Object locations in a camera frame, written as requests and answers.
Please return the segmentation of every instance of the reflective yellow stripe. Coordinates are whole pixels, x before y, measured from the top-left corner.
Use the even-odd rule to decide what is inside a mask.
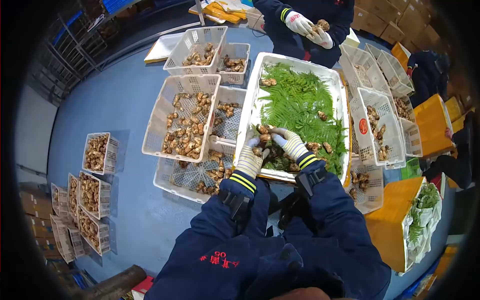
[[[310,154],[309,156],[307,156],[306,158],[304,158],[300,163],[299,163],[299,167],[301,168],[301,165],[306,162],[307,160],[309,160],[310,158],[312,157],[315,157],[315,154]]]
[[[256,187],[253,183],[251,183],[250,181],[248,181],[246,178],[240,176],[239,174],[233,173],[232,176],[238,177],[238,178],[240,178],[241,180],[245,181],[246,183],[248,183],[249,185],[251,185],[254,190],[257,189],[257,187]]]
[[[240,184],[243,184],[247,189],[249,189],[252,193],[255,194],[255,191],[252,190],[252,188],[249,187],[248,185],[246,185],[243,181],[241,181],[241,180],[239,180],[239,179],[236,179],[235,177],[230,177],[230,179],[232,179],[232,180],[234,180],[234,181],[236,181],[236,182],[238,182],[238,183],[240,183]]]
[[[283,23],[285,23],[285,20],[283,20],[283,17],[285,16],[285,13],[289,10],[291,10],[291,8],[284,8],[282,10],[282,14],[280,15],[280,20],[282,20]]]
[[[305,168],[306,166],[308,166],[309,164],[311,164],[312,162],[314,162],[314,161],[316,161],[316,160],[318,160],[316,157],[312,158],[311,160],[307,161],[307,162],[305,163],[305,165],[303,165],[303,167],[300,167],[300,169],[303,170],[303,168]]]

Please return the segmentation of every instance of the black trousers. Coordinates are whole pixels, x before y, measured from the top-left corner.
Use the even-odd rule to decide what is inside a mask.
[[[464,158],[455,158],[448,155],[440,155],[432,162],[430,168],[423,173],[427,181],[431,181],[438,174],[445,173],[461,188],[466,189],[472,183],[470,161]]]

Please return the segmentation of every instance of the navy blue jacket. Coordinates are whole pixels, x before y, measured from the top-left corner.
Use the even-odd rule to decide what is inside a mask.
[[[285,26],[288,9],[301,13],[316,24],[324,19],[330,24],[328,31],[334,45],[343,43],[353,22],[353,0],[252,0],[253,6],[264,14],[265,25]]]
[[[302,172],[323,166],[315,160]],[[332,298],[383,299],[391,270],[336,175],[328,173],[314,186],[312,215],[323,224],[318,236],[295,218],[283,236],[266,238],[267,187],[242,172],[234,174],[241,182],[223,180],[220,189],[254,196],[246,229],[235,236],[230,209],[212,196],[176,239],[145,300],[271,299],[305,287],[321,288]],[[246,186],[254,186],[254,193]]]

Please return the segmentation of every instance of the white glove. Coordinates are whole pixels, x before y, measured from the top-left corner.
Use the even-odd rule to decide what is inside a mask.
[[[313,23],[301,13],[290,11],[285,18],[285,24],[291,31],[296,32],[299,35],[306,36],[307,34],[312,33]]]
[[[307,39],[325,49],[331,49],[333,47],[333,40],[330,35],[321,28],[318,28],[318,32],[319,34],[312,30],[312,33],[307,35]]]

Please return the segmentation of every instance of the white wall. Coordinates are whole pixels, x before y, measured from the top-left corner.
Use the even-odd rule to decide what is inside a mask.
[[[25,85],[20,97],[15,127],[15,162],[27,168],[46,173],[48,147],[57,107]],[[20,178],[30,178],[17,172]]]

